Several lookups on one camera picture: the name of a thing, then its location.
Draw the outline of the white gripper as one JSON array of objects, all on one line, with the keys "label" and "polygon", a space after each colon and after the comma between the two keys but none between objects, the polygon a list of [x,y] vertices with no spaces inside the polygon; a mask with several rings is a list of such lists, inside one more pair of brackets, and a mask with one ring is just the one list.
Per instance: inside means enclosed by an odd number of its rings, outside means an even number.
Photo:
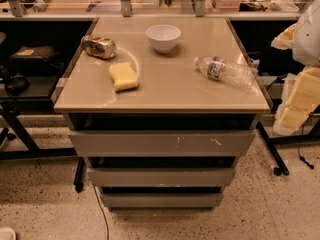
[{"label": "white gripper", "polygon": [[[271,46],[279,50],[291,49],[295,27],[296,23],[287,27],[272,40]],[[284,81],[281,100],[273,131],[288,136],[298,131],[320,105],[320,68],[305,66],[297,75],[289,73]]]}]

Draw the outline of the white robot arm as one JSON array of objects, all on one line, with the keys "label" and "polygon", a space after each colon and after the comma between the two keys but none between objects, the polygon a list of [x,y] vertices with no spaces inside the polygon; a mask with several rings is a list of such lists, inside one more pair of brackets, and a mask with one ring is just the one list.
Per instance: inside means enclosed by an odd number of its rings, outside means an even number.
[{"label": "white robot arm", "polygon": [[273,125],[277,134],[291,135],[320,105],[320,0],[314,0],[295,24],[273,39],[271,46],[291,49],[293,59],[304,65],[300,73],[285,78]]}]

